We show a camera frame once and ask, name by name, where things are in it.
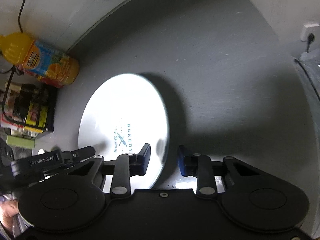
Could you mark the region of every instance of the white wall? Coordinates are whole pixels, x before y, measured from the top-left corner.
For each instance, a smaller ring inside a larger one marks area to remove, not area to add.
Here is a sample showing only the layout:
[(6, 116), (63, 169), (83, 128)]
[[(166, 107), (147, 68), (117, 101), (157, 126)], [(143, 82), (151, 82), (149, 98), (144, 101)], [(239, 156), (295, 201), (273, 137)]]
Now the white wall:
[(320, 22), (320, 0), (250, 0), (278, 34), (280, 41), (296, 41), (306, 22)]
[[(26, 0), (21, 16), (25, 32), (67, 50), (90, 27), (125, 0)], [(22, 0), (0, 0), (0, 34), (19, 31)]]

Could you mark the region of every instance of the power outlet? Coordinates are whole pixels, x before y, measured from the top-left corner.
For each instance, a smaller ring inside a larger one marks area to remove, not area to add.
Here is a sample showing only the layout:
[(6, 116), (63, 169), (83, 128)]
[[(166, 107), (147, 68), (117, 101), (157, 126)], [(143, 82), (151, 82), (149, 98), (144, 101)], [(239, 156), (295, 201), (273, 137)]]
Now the power outlet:
[(300, 39), (302, 41), (308, 41), (308, 36), (313, 33), (317, 41), (320, 40), (320, 25), (318, 23), (305, 23), (302, 27)]

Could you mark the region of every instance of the orange juice bottle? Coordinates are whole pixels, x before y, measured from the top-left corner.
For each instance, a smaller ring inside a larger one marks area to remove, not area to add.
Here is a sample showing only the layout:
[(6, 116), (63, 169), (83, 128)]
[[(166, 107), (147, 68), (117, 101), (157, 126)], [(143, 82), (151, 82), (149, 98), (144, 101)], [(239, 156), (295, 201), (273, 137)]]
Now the orange juice bottle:
[(21, 64), (24, 69), (63, 85), (71, 84), (79, 73), (77, 60), (25, 33), (0, 35), (0, 50), (11, 64)]

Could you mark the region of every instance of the silver screw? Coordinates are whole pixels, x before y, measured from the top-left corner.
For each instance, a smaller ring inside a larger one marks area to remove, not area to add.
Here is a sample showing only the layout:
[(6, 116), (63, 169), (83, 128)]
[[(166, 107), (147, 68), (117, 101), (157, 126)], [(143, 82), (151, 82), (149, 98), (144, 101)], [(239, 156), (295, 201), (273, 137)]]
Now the silver screw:
[(126, 187), (114, 187), (112, 189), (112, 193), (116, 195), (123, 195), (128, 192), (128, 189)]
[(165, 192), (161, 192), (159, 194), (160, 197), (169, 197), (169, 194), (168, 193), (165, 193)]
[(212, 195), (216, 192), (213, 187), (202, 187), (199, 191), (203, 195)]

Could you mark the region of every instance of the white round plate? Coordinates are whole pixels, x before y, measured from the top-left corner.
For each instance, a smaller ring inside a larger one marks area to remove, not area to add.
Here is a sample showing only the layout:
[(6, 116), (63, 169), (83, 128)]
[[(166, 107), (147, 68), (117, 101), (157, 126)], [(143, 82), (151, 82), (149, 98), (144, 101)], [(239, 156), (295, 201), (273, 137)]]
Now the white round plate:
[[(91, 96), (82, 115), (78, 147), (93, 146), (105, 161), (119, 155), (139, 153), (151, 145), (145, 176), (130, 179), (131, 192), (148, 189), (159, 177), (166, 160), (169, 124), (163, 100), (149, 80), (136, 74), (121, 74), (104, 82)], [(109, 193), (112, 175), (103, 192)]]

